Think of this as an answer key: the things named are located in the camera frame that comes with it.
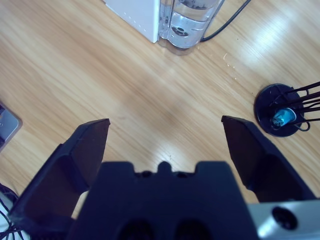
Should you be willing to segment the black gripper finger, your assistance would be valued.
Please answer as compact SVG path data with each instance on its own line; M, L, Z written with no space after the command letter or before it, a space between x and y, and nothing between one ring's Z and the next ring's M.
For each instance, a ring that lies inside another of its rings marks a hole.
M66 234L82 193L93 184L103 160L110 121L79 125L58 145L9 212L29 235Z
M221 118L232 162L258 201L315 200L316 196L278 148L251 121Z

